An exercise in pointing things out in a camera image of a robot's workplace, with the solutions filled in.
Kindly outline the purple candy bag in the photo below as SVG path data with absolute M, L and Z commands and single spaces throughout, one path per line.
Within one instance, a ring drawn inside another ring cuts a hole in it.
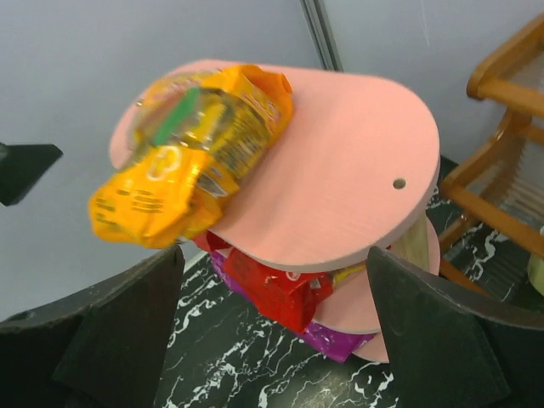
M 226 263 L 231 251 L 231 248 L 226 248 L 211 252 L 210 258 L 212 261 L 212 267 L 216 274 L 232 292 L 237 293 L 246 300 L 250 301 L 250 298 L 247 296 L 243 288 L 224 271 L 224 264 Z
M 297 336 L 327 358 L 343 363 L 356 349 L 370 342 L 376 334 L 335 331 L 312 321 L 305 331 L 297 333 Z

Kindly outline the orange candy bag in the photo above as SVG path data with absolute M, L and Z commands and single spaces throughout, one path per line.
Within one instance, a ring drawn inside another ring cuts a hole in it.
M 180 72 L 153 82 L 127 130 L 127 159 L 89 201 L 104 241 L 161 249 L 223 216 L 292 119 L 292 87 L 256 65 Z

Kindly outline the red candy bag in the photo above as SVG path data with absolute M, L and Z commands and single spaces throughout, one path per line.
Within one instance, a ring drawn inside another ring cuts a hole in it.
M 208 253 L 231 248 L 231 245 L 228 242 L 209 230 L 201 232 L 193 239 L 193 242 L 202 251 Z
M 318 305 L 333 293 L 333 280 L 327 273 L 288 273 L 237 249 L 231 251 L 224 271 L 262 315 L 297 333 L 305 331 Z

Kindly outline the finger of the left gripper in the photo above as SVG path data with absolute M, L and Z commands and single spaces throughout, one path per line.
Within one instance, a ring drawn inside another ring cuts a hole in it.
M 1 143 L 1 204 L 18 204 L 62 156 L 54 144 Z

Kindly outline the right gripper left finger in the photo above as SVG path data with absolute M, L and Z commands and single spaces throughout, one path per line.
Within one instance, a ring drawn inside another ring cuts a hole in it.
M 184 273 L 178 245 L 1 323 L 3 407 L 152 407 Z

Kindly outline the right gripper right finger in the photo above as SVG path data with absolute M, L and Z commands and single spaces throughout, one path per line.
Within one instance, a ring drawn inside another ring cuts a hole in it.
M 541 407 L 543 315 L 372 247 L 371 294 L 401 407 Z

